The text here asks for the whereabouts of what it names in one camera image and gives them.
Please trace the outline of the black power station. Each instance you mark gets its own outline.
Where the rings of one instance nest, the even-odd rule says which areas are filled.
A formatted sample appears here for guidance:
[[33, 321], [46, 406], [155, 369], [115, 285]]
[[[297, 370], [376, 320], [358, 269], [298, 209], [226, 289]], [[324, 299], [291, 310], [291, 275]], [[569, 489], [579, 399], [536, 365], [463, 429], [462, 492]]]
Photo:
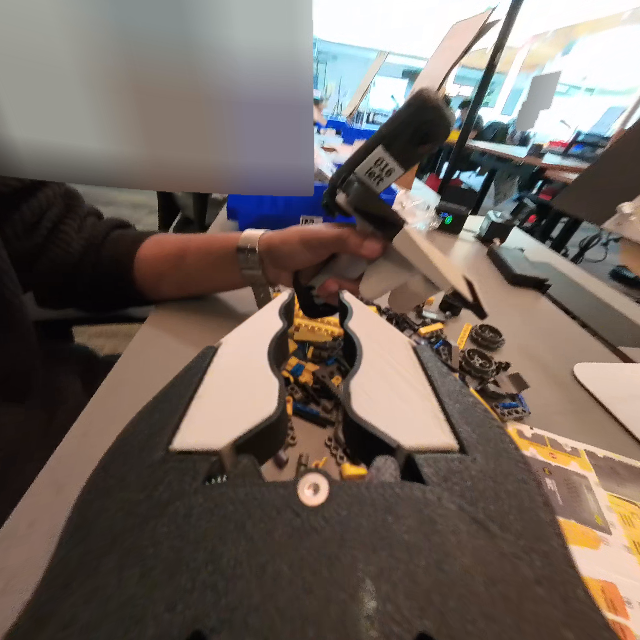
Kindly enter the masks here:
[[459, 236], [473, 209], [477, 192], [465, 186], [449, 185], [436, 206], [435, 229]]

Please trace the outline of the black desk pole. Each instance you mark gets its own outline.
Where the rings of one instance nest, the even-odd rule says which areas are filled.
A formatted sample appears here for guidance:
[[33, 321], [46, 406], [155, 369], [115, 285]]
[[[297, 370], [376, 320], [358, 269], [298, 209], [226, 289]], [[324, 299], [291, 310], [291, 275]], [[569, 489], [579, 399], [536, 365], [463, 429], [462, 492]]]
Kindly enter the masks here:
[[452, 149], [451, 156], [449, 158], [449, 163], [447, 165], [444, 176], [439, 185], [438, 193], [443, 196], [449, 187], [451, 180], [454, 177], [456, 169], [460, 164], [460, 160], [462, 158], [463, 152], [466, 148], [467, 142], [470, 139], [470, 135], [473, 131], [474, 124], [476, 123], [476, 116], [478, 114], [479, 108], [481, 107], [484, 98], [486, 96], [486, 92], [491, 84], [491, 80], [495, 74], [498, 63], [504, 52], [506, 44], [508, 42], [508, 37], [510, 36], [516, 19], [518, 17], [519, 12], [521, 11], [522, 5], [524, 1], [511, 1], [508, 7], [508, 11], [502, 21], [499, 34], [494, 43], [492, 51], [490, 53], [488, 62], [484, 69], [483, 76], [478, 84], [476, 92], [474, 94], [473, 100], [469, 107], [467, 116], [465, 118], [464, 124], [462, 126], [460, 135], [458, 140]]

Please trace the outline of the black office chair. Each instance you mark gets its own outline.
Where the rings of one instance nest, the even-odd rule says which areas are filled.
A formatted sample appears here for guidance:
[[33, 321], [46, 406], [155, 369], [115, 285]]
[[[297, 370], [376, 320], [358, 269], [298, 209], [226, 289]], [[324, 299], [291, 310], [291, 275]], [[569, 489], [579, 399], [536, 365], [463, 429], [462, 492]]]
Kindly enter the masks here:
[[206, 232], [211, 196], [210, 193], [156, 191], [158, 231]]

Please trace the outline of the black flat device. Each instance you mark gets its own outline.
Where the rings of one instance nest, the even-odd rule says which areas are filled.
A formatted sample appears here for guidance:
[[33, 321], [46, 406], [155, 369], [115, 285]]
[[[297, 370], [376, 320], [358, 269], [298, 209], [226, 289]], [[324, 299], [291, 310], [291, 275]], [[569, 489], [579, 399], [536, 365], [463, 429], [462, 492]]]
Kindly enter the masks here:
[[503, 279], [514, 287], [546, 293], [551, 283], [519, 248], [491, 245], [486, 254]]

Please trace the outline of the brown cardboard sheet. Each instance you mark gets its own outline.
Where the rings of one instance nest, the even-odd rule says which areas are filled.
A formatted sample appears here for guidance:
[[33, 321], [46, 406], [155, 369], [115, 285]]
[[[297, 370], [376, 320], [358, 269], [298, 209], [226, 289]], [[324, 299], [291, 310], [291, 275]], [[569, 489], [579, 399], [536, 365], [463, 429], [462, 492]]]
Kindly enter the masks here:
[[494, 11], [492, 7], [455, 22], [417, 76], [408, 97], [425, 88], [434, 92], [442, 91], [447, 79], [460, 61], [500, 22], [500, 19], [492, 20]]

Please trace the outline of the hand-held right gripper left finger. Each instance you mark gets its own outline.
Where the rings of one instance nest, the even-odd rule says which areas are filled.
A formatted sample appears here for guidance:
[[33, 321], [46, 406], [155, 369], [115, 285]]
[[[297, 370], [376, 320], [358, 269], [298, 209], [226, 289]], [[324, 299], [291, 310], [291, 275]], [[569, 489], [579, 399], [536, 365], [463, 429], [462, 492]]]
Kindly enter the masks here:
[[282, 375], [289, 354], [294, 295], [282, 293], [226, 334], [186, 410], [169, 449], [233, 456], [251, 449], [258, 428], [286, 419]]

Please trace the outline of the dark grey sprocket wheel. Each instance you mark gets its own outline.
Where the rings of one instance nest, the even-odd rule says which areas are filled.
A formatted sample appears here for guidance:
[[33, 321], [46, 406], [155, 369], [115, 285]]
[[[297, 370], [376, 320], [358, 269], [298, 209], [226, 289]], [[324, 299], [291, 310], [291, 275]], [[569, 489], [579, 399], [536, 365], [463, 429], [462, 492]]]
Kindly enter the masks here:
[[485, 351], [467, 348], [460, 353], [460, 371], [480, 381], [488, 381], [497, 374], [497, 364]]
[[468, 339], [485, 351], [497, 351], [506, 343], [505, 336], [500, 329], [485, 323], [473, 325]]

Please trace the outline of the wooden background desk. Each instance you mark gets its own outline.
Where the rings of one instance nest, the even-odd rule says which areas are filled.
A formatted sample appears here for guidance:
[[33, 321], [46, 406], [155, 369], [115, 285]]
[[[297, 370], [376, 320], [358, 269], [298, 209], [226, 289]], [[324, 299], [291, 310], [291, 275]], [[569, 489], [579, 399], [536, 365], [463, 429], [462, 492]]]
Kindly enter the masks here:
[[590, 162], [572, 157], [544, 153], [529, 153], [528, 148], [477, 140], [466, 143], [464, 151], [480, 167], [480, 173], [495, 170], [523, 178], [549, 179], [570, 184], [590, 167]]

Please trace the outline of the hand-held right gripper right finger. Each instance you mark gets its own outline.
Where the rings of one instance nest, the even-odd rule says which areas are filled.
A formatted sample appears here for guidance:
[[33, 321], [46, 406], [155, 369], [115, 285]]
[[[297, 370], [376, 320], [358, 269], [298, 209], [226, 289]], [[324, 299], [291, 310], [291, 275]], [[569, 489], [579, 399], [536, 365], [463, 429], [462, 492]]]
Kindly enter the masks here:
[[341, 293], [345, 441], [354, 454], [459, 452], [415, 343], [351, 293]]

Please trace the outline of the silver wristwatch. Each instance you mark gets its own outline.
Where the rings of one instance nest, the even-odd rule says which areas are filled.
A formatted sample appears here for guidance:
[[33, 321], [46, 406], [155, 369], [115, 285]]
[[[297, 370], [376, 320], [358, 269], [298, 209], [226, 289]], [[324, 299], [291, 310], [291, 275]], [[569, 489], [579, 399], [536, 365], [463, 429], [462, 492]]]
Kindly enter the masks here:
[[260, 242], [268, 233], [269, 231], [266, 229], [248, 228], [241, 233], [236, 245], [239, 272], [251, 288], [259, 310], [273, 299], [271, 284], [266, 276], [260, 254]]

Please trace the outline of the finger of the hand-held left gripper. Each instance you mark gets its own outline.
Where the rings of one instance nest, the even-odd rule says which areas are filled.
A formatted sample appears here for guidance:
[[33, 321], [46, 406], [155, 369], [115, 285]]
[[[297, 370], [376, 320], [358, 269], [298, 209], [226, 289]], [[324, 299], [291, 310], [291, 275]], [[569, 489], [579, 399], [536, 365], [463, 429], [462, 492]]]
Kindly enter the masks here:
[[455, 304], [468, 309], [480, 320], [488, 317], [476, 284], [463, 268], [453, 262], [429, 238], [415, 227], [404, 227], [391, 242], [391, 247], [411, 265], [415, 273], [409, 281], [420, 276], [420, 285], [413, 289], [432, 289], [452, 295]]
[[427, 272], [407, 261], [378, 259], [368, 265], [359, 284], [364, 300], [386, 298], [392, 311], [407, 313], [452, 287], [452, 263], [428, 262]]

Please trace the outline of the grey charger dock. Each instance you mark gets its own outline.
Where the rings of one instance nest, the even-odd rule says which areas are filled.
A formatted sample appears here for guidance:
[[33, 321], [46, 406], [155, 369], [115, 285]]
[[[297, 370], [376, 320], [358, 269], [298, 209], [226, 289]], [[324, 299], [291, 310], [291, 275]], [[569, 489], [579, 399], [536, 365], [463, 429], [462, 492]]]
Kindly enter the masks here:
[[476, 239], [484, 245], [503, 244], [514, 228], [515, 219], [510, 212], [490, 210], [481, 222]]

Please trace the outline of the pile of building brick pieces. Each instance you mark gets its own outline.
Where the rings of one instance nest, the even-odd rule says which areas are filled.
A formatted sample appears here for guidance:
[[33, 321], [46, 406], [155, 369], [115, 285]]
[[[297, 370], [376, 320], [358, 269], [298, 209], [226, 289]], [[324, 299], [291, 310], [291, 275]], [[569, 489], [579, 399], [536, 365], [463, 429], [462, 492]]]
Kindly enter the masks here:
[[[460, 353], [467, 348], [478, 348], [468, 339], [473, 325], [465, 324], [457, 341], [450, 341], [445, 334], [445, 322], [452, 315], [450, 311], [437, 314], [429, 309], [433, 300], [430, 298], [418, 305], [410, 314], [396, 313], [389, 307], [371, 301], [364, 301], [364, 304], [416, 346], [430, 349], [496, 420], [507, 424], [530, 416], [531, 411], [524, 398], [524, 390], [529, 386], [519, 374], [510, 371], [511, 364], [508, 361], [492, 357], [497, 364], [497, 374], [488, 381], [476, 380], [460, 371]], [[297, 416], [326, 430], [326, 454], [310, 461], [307, 452], [299, 452], [297, 476], [308, 470], [328, 470], [329, 458], [334, 460], [342, 480], [359, 481], [376, 475], [391, 479], [399, 476], [400, 471], [395, 463], [386, 458], [380, 463], [363, 462], [347, 446], [343, 433], [347, 420], [343, 386], [350, 370], [351, 365], [344, 354], [344, 331], [336, 314], [309, 318], [295, 296], [294, 320], [289, 329], [289, 359], [282, 369], [289, 427], [285, 445], [274, 457], [277, 468], [285, 469], [289, 462], [289, 450], [298, 443], [292, 423], [292, 417]]]

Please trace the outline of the clear plastic bag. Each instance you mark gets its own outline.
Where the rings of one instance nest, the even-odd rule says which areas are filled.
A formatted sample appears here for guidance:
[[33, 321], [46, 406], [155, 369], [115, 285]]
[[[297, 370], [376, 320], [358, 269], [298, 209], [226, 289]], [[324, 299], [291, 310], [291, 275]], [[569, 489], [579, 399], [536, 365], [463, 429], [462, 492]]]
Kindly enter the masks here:
[[396, 197], [392, 205], [407, 225], [412, 226], [421, 232], [427, 233], [437, 229], [441, 224], [440, 213], [437, 206], [441, 201], [441, 196], [423, 181], [414, 179], [411, 188], [404, 189], [398, 185]]

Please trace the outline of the yellow grey sticker sheet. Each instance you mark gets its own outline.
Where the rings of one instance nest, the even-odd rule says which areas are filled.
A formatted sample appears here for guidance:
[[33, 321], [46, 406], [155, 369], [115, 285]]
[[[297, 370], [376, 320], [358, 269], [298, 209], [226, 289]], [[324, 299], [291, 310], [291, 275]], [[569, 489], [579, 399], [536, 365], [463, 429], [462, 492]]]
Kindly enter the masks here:
[[638, 639], [639, 462], [518, 422], [506, 430], [541, 482], [597, 606], [620, 639]]

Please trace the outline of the blue plastic bin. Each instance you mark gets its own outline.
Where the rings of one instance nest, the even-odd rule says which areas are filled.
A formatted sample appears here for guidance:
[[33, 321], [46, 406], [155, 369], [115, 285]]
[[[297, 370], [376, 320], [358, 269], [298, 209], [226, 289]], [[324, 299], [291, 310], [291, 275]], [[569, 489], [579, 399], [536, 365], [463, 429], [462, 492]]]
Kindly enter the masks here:
[[227, 217], [240, 230], [248, 228], [281, 229], [294, 225], [324, 222], [354, 223], [352, 216], [332, 218], [323, 208], [326, 185], [315, 183], [313, 196], [230, 195]]

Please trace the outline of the person's left forearm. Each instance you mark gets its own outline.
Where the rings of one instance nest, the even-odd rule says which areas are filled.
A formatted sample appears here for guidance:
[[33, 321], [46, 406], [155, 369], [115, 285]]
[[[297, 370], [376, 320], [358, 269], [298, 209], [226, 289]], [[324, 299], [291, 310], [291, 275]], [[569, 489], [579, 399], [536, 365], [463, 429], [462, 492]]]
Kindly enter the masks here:
[[65, 306], [117, 310], [245, 288], [238, 245], [238, 233], [110, 231], [100, 244], [83, 247], [62, 287]]

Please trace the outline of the person's left hand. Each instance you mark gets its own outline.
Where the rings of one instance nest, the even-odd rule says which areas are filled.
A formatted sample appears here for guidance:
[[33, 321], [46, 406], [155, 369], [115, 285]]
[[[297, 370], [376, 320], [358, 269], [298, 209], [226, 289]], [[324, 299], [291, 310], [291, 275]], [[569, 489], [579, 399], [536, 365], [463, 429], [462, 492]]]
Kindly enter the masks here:
[[262, 274], [270, 286], [292, 287], [294, 275], [308, 283], [335, 255], [370, 262], [379, 258], [387, 243], [379, 237], [324, 223], [273, 230], [258, 242]]

